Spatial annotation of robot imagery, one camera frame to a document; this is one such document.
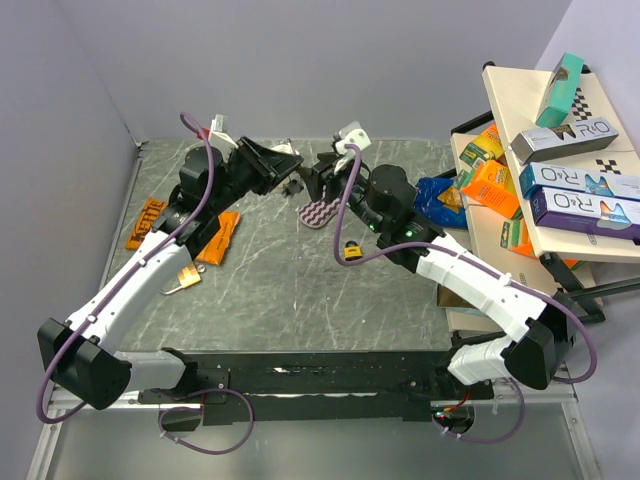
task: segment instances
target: white shelf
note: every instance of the white shelf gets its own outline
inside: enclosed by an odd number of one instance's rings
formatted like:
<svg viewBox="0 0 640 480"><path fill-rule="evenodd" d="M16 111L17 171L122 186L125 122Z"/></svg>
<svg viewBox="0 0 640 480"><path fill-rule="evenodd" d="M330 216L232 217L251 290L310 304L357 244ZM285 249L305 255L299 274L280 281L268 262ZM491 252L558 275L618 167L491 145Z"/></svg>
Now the white shelf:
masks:
<svg viewBox="0 0 640 480"><path fill-rule="evenodd" d="M503 145L509 145L521 131L537 128L535 119L551 72L487 67L482 76ZM640 176L640 159L596 75L582 75L580 88L584 101L589 105L588 110L593 115L591 118L605 117L620 135L604 150L551 160L549 163L600 170L602 167L596 164L596 159L614 160L617 164L615 168L622 174ZM576 120L572 114L569 115L567 122ZM506 149L505 155L514 176L524 219L537 256L555 252L563 258L575 260L640 262L640 246L634 245L630 240L536 227L529 202L523 199L520 183L516 178L523 167L513 151Z"/></svg>

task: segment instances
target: table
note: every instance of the table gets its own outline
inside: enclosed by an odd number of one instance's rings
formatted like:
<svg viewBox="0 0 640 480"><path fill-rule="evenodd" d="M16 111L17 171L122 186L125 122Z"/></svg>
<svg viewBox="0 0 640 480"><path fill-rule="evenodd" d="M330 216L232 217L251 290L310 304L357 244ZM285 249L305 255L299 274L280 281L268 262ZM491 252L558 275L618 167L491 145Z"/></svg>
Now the table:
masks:
<svg viewBox="0 0 640 480"><path fill-rule="evenodd" d="M330 150L328 141L294 143L307 162ZM194 145L180 140L143 145L109 276L132 254L124 244L144 202L149 196L168 198ZM448 145L426 141L376 141L364 159L370 166L401 165L414 182L453 166ZM296 209L307 201L304 192L290 199L276 192L247 195L236 206L242 219L224 264L208 266L203 282L188 290L158 295L122 350L448 349L436 284L384 259L351 269L337 265L334 221L321 230L298 222ZM369 253L376 238L347 214L343 241L356 240Z"/></svg>
<svg viewBox="0 0 640 480"><path fill-rule="evenodd" d="M513 425L517 407L500 407L498 415L491 408L478 408L474 434L500 435ZM394 418L258 422L242 448L218 457L159 439L157 415L153 409L81 412L65 423L46 479L457 479L476 478L478 469L483 478L596 478L581 472L560 405L530 406L521 432L488 448L442 438L431 423ZM244 428L200 428L189 441L221 448Z"/></svg>

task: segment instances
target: gray marble tabletop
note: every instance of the gray marble tabletop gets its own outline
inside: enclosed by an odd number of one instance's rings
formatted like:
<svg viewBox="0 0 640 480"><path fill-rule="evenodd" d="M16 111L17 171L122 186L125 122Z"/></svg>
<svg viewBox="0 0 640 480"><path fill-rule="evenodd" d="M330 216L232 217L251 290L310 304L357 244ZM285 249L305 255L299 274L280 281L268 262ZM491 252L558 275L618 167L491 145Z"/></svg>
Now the gray marble tabletop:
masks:
<svg viewBox="0 0 640 480"><path fill-rule="evenodd" d="M276 141L264 141L273 145ZM307 163L329 151L328 141L294 141ZM109 275L132 255L126 239L150 196L167 199L194 141L155 140L142 147L142 164L127 206ZM453 167L448 144L375 141L364 152L374 166L401 165L410 181ZM335 219L320 230L298 222L306 192L285 198L247 195L224 263L207 266L203 281L171 296L158 295L125 338L123 350L353 350L446 349L444 310L436 284L377 259L345 268L333 259ZM343 242L366 253L376 235L350 212ZM170 286L177 285L177 279Z"/></svg>

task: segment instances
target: toothpaste box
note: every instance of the toothpaste box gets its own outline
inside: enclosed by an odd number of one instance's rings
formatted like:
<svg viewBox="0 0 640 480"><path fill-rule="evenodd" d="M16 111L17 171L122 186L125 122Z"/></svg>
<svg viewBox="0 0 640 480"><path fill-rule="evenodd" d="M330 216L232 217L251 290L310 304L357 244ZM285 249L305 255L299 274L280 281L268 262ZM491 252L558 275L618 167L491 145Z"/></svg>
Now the toothpaste box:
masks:
<svg viewBox="0 0 640 480"><path fill-rule="evenodd" d="M553 70L542 98L536 125L557 127L569 111L580 83L584 60L577 55L565 53Z"/></svg>
<svg viewBox="0 0 640 480"><path fill-rule="evenodd" d="M605 118L579 120L554 128L534 128L516 135L511 150L521 165L594 152L618 138L618 131Z"/></svg>
<svg viewBox="0 0 640 480"><path fill-rule="evenodd" d="M640 239L640 202L542 187L531 197L540 227Z"/></svg>
<svg viewBox="0 0 640 480"><path fill-rule="evenodd" d="M520 187L522 196L527 199L542 187L553 187L604 197L640 200L640 177L548 163L529 164L520 174Z"/></svg>

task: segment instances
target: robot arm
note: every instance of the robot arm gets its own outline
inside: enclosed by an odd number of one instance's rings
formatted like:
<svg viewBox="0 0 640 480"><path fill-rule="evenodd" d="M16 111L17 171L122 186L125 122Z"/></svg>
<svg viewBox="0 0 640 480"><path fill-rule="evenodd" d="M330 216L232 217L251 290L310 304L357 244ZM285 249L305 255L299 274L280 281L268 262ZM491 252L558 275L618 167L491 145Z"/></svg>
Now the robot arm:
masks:
<svg viewBox="0 0 640 480"><path fill-rule="evenodd" d="M218 215L249 192L266 195L303 161L299 155L277 152L242 137L230 145L216 135L216 146L226 144L225 156L213 149L215 182L208 201L193 222L152 259L143 258L175 231L195 211L205 192L208 159L203 147L191 150L180 169L180 184L169 205L154 222L140 248L113 279L64 324L48 319L38 330L38 343L47 368L67 339L85 319L91 325L82 332L58 362L52 380L96 409L111 405L122 393L150 388L189 393L195 367L180 352L120 352L120 344L144 307L160 288L197 257L220 228ZM143 262L118 290L117 283L136 263ZM111 297L102 311L94 306Z"/></svg>
<svg viewBox="0 0 640 480"><path fill-rule="evenodd" d="M334 140L333 153L319 155L316 165L300 172L312 199L323 191L327 202L342 196L351 174L348 164L354 156L343 155L345 142L360 149L370 143L358 123L343 129ZM514 288L509 274L476 258L415 212L415 197L415 187L402 168L379 165L366 179L358 172L347 206L372 231L380 233L377 245L381 249L429 242L458 253L452 257L434 248L405 248L386 254L410 272L449 288L504 331L503 338L452 349L448 371L464 385L514 377L531 388L545 389L574 343L575 326L538 296ZM484 270L463 261L462 255Z"/></svg>
<svg viewBox="0 0 640 480"><path fill-rule="evenodd" d="M132 323L158 290L213 238L220 228L218 215L238 199L248 192L265 195L297 171L313 200L332 201L344 192L353 167L353 155L345 145L355 144L362 149L371 143L360 125L353 123L334 137L333 152L319 154L313 167L304 168L302 157L294 151L267 149L246 137L236 143L220 132L212 131L212 135L216 147L215 182L205 208L174 243L145 263L127 287L113 295L54 370L52 380L96 409L108 407L126 391L162 388L178 395L194 391L197 365L188 356L171 349L119 351ZM38 341L45 368L87 318L93 305L112 292L130 266L140 262L195 210L203 197L207 175L205 149L191 150L180 169L180 184L171 194L168 207L127 265L64 324L53 319L43 324ZM404 170L380 165L368 178L358 173L348 205L365 225L380 233L380 248L427 241L470 256L441 228L413 210L415 195ZM412 273L450 288L505 331L503 338L451 349L444 367L455 381L472 385L485 379L513 376L533 388L548 385L572 344L573 331L562 315L541 300L509 287L508 276L495 279L460 257L424 248L403 249L387 257Z"/></svg>

